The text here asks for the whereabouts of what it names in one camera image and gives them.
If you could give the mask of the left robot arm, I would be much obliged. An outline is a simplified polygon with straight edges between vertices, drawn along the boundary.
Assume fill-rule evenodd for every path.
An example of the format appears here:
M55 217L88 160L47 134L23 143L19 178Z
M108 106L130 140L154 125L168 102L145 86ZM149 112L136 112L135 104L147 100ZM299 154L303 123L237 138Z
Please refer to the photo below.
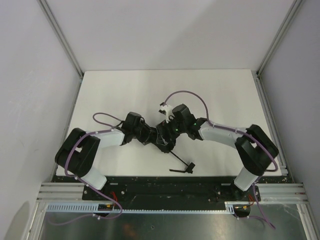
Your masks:
M64 169L66 176L101 190L107 177L93 166L99 149L123 146L133 139L147 145L155 143L158 137L157 129L146 124L138 113L129 112L125 120L118 121L117 125L106 123L109 128L105 130L89 132L74 128L56 153L55 163Z

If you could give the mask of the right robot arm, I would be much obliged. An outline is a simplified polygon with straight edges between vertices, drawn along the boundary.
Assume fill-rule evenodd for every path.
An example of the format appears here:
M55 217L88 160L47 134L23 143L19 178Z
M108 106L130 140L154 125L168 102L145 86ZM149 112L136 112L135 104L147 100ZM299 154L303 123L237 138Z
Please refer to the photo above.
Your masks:
M162 103L159 112L165 115L165 120L156 126L155 144L165 153L175 147L182 134L192 140L217 142L237 150L243 167L230 187L230 194L237 200L268 171L270 164L276 163L279 150L258 125L233 128L207 118L195 118L185 104L172 107Z

